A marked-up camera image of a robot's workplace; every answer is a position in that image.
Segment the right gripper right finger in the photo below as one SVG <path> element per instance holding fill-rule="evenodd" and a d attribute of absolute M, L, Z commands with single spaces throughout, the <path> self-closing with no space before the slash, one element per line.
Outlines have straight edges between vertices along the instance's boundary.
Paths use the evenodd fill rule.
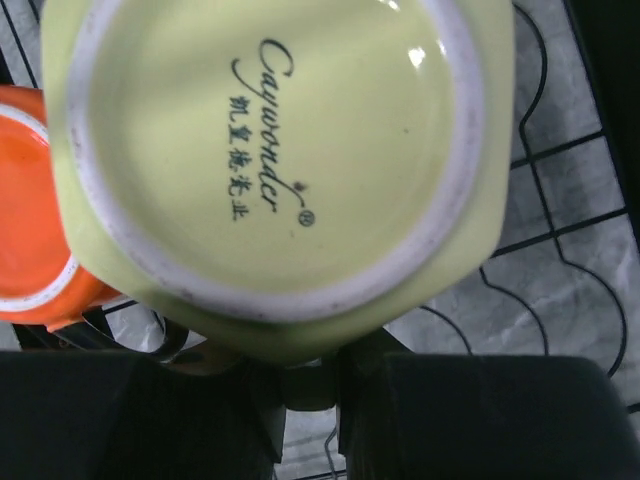
<path fill-rule="evenodd" d="M 373 334 L 338 355 L 351 479 L 635 479 L 639 443 L 579 357 L 440 355 Z"/>

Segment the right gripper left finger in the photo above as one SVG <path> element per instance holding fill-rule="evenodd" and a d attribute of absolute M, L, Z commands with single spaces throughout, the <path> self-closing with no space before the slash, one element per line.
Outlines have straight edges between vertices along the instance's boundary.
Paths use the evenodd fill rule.
<path fill-rule="evenodd" d="M 1 356 L 5 479 L 268 479 L 284 422 L 256 365 L 205 376 L 127 353 Z"/>

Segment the orange mug black handle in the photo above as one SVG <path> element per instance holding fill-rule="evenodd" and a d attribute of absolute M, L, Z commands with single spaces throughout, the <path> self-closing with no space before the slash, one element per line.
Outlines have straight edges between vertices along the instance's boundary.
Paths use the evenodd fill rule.
<path fill-rule="evenodd" d="M 1 320 L 83 350 L 120 350 L 88 315 L 121 293 L 68 246 L 55 189 L 43 94 L 1 88 Z"/>

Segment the yellow faceted mug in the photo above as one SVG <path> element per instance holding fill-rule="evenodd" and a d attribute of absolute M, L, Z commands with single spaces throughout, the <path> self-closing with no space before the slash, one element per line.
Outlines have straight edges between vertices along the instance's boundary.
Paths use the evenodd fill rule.
<path fill-rule="evenodd" d="M 499 243 L 508 1 L 48 1 L 40 33 L 73 256 L 228 349 L 320 358 Z"/>

